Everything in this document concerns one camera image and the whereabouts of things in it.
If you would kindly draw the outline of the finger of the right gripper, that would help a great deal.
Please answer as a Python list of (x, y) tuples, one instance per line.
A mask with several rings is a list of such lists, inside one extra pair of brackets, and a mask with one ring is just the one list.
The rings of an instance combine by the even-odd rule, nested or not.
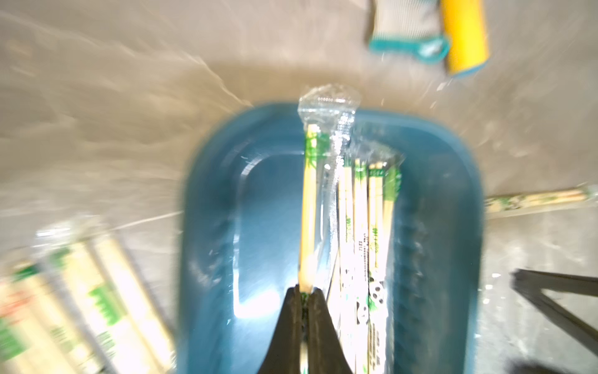
[(543, 291), (597, 297), (597, 278), (571, 274), (517, 269), (512, 274), (512, 289), (541, 314), (597, 356), (597, 329), (551, 299)]

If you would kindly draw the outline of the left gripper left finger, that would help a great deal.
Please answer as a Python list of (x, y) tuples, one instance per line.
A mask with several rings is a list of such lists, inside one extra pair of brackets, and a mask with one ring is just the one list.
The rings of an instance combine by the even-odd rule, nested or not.
[(258, 374), (301, 372), (303, 305), (298, 285), (288, 288), (273, 338)]

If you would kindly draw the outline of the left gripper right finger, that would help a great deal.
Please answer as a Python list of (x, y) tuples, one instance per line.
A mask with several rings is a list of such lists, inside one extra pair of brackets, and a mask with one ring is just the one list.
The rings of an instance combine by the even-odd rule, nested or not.
[(308, 372), (352, 374), (331, 319), (325, 296), (319, 288), (307, 298)]

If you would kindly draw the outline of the chopsticks panda crosswise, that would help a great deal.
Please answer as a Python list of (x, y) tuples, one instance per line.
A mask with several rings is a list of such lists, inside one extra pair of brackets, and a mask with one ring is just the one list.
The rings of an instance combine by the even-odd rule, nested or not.
[(485, 199), (484, 210), (488, 219), (495, 219), (596, 206), (597, 185), (578, 185), (573, 189), (492, 196)]

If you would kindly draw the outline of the chopsticks green band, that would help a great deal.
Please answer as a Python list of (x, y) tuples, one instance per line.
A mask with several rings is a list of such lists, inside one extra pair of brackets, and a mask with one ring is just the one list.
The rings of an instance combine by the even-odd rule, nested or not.
[(173, 333), (118, 235), (93, 216), (36, 233), (39, 258), (113, 373), (173, 373)]

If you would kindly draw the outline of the chopsticks box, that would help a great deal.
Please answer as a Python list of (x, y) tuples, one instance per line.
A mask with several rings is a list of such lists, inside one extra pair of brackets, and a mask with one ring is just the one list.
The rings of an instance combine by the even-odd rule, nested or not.
[[(303, 305), (301, 372), (308, 372), (307, 298), (322, 290), (330, 313), (333, 308), (352, 307), (341, 299), (339, 284), (339, 220), (337, 187), (343, 171), (344, 153), (350, 144), (355, 112), (361, 103), (356, 90), (342, 84), (314, 87), (299, 100), (297, 113), (305, 131), (301, 208), (301, 241), (298, 286)], [(342, 319), (334, 318), (342, 346)]]

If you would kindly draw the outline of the chopsticks green label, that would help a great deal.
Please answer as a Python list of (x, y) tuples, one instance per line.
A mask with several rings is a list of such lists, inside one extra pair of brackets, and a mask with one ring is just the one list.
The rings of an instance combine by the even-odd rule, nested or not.
[(104, 363), (31, 262), (1, 277), (3, 373), (104, 373)]

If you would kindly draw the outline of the chopstick pile in box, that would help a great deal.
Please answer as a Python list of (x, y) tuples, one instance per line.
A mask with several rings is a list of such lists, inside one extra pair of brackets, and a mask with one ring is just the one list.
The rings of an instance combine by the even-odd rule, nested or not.
[(344, 153), (337, 187), (339, 284), (344, 302), (342, 346), (352, 373), (389, 372), (389, 290), (393, 224), (403, 156), (373, 140), (353, 142)]

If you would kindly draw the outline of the yellow toy shovel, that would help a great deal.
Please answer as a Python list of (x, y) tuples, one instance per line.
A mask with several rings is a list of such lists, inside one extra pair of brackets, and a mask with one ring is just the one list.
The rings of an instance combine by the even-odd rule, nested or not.
[(446, 66), (451, 76), (480, 70), (490, 58), (484, 2), (481, 0), (440, 1), (445, 35), (451, 42)]

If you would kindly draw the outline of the green garden glove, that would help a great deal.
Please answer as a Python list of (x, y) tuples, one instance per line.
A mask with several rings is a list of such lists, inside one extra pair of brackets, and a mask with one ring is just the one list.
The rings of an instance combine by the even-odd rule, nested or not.
[(442, 30), (440, 2), (428, 0), (373, 1), (371, 51), (407, 54), (436, 64), (447, 56), (451, 42)]

